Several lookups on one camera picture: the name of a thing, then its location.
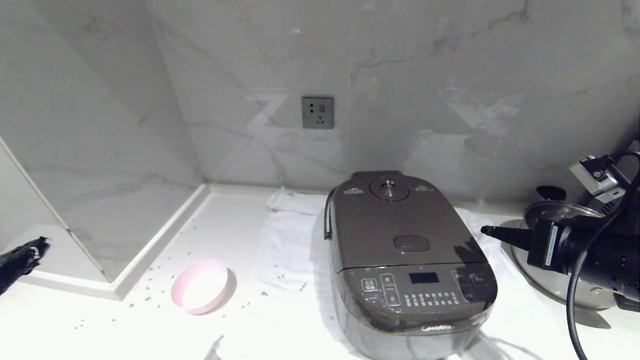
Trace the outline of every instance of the white towel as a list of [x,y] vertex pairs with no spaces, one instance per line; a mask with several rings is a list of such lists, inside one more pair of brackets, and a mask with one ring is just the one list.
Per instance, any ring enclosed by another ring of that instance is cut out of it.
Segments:
[[[217,354],[235,359],[367,359],[346,340],[337,323],[330,286],[330,251],[323,240],[326,196],[284,188],[268,201],[273,210],[261,239],[261,295],[225,331]],[[499,294],[480,335],[449,360],[573,359],[533,289],[500,242],[482,235],[487,218],[456,209],[477,238],[498,279]]]

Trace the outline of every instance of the white marble backsplash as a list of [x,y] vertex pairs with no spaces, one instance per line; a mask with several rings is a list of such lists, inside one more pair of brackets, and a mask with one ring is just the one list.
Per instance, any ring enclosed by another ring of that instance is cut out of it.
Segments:
[[0,0],[0,135],[111,280],[203,181],[142,0]]
[[[147,0],[211,181],[330,188],[398,169],[447,195],[582,193],[637,136],[640,2]],[[335,97],[333,131],[300,97]]]

